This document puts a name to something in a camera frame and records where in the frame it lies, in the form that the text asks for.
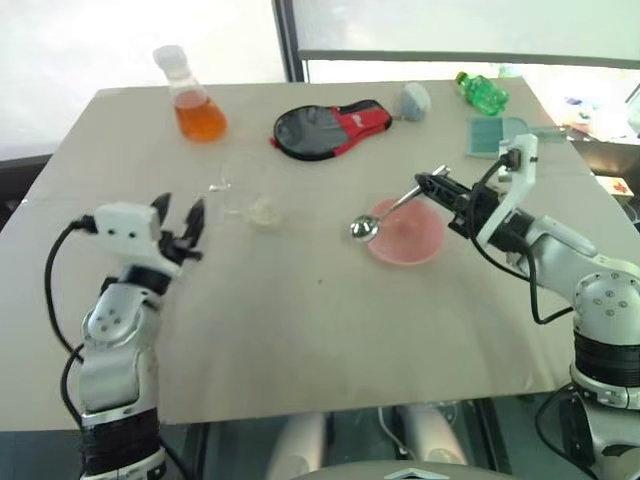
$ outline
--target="plastic bottle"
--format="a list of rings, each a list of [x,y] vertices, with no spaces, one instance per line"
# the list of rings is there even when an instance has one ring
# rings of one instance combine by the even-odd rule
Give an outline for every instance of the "plastic bottle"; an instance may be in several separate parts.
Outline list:
[[[460,85],[462,94],[467,101],[485,115],[502,113],[509,101],[509,94],[496,87],[491,80],[478,75],[469,77],[465,72],[456,76],[456,83]]]
[[[195,142],[211,142],[227,129],[227,119],[191,73],[181,47],[166,45],[153,52],[169,82],[180,130]]]

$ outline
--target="red and black case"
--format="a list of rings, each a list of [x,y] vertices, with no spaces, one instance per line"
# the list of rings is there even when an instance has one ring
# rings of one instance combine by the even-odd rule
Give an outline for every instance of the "red and black case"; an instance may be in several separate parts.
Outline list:
[[[342,107],[306,105],[289,110],[276,120],[272,143],[298,160],[325,160],[384,132],[392,122],[389,112],[375,100]]]

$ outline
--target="silver spoon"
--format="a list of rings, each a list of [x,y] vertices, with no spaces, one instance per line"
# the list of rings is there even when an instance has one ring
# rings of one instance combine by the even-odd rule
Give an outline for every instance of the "silver spoon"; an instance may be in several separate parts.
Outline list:
[[[356,217],[355,220],[351,222],[351,236],[358,242],[370,242],[378,235],[380,224],[386,217],[421,193],[422,189],[420,187],[414,187],[379,217],[374,217],[373,215],[360,215]]]

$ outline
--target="green bottle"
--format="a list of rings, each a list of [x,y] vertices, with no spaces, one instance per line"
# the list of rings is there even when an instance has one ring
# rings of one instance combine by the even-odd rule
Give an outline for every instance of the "green bottle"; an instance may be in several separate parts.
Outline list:
[[[491,80],[482,75],[471,78],[465,72],[460,72],[456,76],[456,83],[460,85],[467,102],[485,115],[494,116],[502,113],[509,101],[507,92],[496,87]]]

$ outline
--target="beige table surface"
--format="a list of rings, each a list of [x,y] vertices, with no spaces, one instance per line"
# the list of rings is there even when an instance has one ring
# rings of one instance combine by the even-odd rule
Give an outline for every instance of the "beige table surface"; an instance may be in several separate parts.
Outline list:
[[[521,80],[503,81],[507,114],[549,119]],[[211,88],[228,135],[192,145],[176,130],[163,88],[102,91],[94,98],[0,234],[0,429],[72,427],[58,397],[65,354],[48,327],[43,267],[59,231],[113,200],[149,202],[174,192],[167,225],[241,162],[263,176],[284,221],[259,232],[207,197],[205,259],[188,264],[167,295],[158,352],[163,420],[196,422],[416,401],[551,390],[568,378],[571,318],[541,327],[525,284],[446,233],[440,255],[414,268],[374,260],[347,226],[375,202],[442,163],[471,185],[490,165],[466,158],[473,111],[452,82],[426,82],[433,110],[397,122],[347,154],[294,161],[267,142],[274,120],[304,104],[376,98],[399,84],[253,85]],[[541,144],[539,179],[524,207],[583,232],[608,255],[640,263],[637,233],[569,144]],[[439,209],[444,222],[451,214]],[[54,295],[64,331],[81,320],[116,264],[94,238],[60,251]],[[541,292],[542,312],[564,306]]]

